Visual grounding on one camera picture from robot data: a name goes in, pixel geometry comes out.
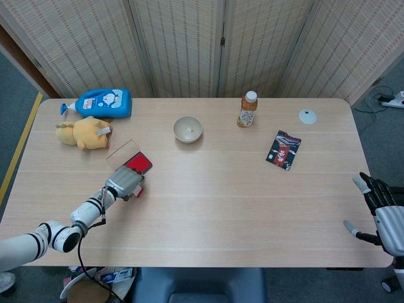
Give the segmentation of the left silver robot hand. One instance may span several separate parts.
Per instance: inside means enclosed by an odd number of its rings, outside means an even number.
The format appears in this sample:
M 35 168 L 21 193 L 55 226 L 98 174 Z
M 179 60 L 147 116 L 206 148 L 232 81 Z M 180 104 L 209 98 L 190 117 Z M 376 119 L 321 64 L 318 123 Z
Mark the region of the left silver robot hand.
M 142 173 L 123 165 L 106 180 L 105 186 L 115 198 L 128 201 L 132 197 L 141 196 L 144 182 L 145 177 Z

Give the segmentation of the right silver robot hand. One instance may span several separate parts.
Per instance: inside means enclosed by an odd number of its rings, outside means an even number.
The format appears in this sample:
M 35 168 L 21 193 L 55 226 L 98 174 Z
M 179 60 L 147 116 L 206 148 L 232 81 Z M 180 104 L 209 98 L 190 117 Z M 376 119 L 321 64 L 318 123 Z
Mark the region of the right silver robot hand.
M 403 188 L 391 187 L 380 179 L 361 172 L 353 178 L 354 184 L 364 196 L 366 205 L 374 219 L 376 234 L 367 234 L 343 222 L 355 238 L 381 246 L 393 257 L 403 256 Z

